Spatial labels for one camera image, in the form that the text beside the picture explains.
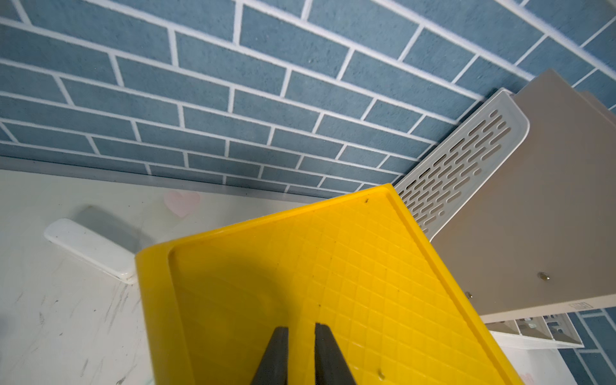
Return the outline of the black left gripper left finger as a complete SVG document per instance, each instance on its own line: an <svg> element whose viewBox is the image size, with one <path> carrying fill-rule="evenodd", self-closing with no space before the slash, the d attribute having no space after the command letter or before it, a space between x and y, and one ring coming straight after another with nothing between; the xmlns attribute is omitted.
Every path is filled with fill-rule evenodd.
<svg viewBox="0 0 616 385"><path fill-rule="evenodd" d="M262 355L251 385L288 383L289 329L277 327Z"/></svg>

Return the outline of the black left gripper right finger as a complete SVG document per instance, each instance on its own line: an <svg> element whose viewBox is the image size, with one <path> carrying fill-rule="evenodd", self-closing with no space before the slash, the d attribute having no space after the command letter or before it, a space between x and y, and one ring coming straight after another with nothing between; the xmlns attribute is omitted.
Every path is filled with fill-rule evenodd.
<svg viewBox="0 0 616 385"><path fill-rule="evenodd" d="M317 323L314 333L315 383L317 385L356 385L330 327Z"/></svg>

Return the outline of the yellow plastic drawer cabinet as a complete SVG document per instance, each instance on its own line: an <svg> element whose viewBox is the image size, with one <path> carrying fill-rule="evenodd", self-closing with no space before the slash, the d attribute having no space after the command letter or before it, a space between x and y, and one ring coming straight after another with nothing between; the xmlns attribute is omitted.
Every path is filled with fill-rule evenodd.
<svg viewBox="0 0 616 385"><path fill-rule="evenodd" d="M316 384L315 325L356 384L521 378L389 184L136 256L158 384L250 384L277 327L287 384Z"/></svg>

